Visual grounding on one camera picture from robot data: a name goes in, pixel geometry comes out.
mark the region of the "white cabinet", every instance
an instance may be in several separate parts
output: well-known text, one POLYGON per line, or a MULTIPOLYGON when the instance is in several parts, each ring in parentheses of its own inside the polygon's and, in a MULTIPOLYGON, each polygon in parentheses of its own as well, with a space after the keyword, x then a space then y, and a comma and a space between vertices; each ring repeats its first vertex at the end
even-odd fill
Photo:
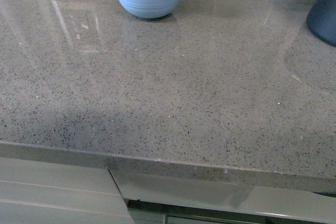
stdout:
POLYGON ((309 191, 112 171, 126 199, 336 224, 336 198, 309 191))
POLYGON ((134 221, 108 170, 0 158, 0 223, 134 221))

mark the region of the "quartz countertop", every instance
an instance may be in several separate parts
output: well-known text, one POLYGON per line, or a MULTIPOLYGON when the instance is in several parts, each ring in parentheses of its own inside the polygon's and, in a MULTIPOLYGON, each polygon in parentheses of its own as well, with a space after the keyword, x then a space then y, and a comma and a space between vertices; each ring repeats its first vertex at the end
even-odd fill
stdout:
POLYGON ((336 192, 314 0, 0 0, 0 156, 336 192))

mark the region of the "dark blue container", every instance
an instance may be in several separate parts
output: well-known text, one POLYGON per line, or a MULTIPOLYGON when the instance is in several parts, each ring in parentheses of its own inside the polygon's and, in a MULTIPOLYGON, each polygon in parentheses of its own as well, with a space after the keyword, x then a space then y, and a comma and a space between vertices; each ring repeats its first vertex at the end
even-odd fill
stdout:
POLYGON ((315 36, 336 46, 336 0, 316 0, 307 16, 307 25, 315 36))

